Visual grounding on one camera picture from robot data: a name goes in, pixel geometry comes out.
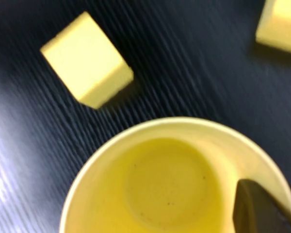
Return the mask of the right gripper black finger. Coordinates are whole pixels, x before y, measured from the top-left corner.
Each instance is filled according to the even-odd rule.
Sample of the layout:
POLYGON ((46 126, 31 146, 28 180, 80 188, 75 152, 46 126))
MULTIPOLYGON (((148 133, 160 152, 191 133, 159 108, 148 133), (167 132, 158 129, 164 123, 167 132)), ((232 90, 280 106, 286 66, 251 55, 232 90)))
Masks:
POLYGON ((237 233, 291 233, 291 215, 256 181, 237 182, 233 224, 237 233))

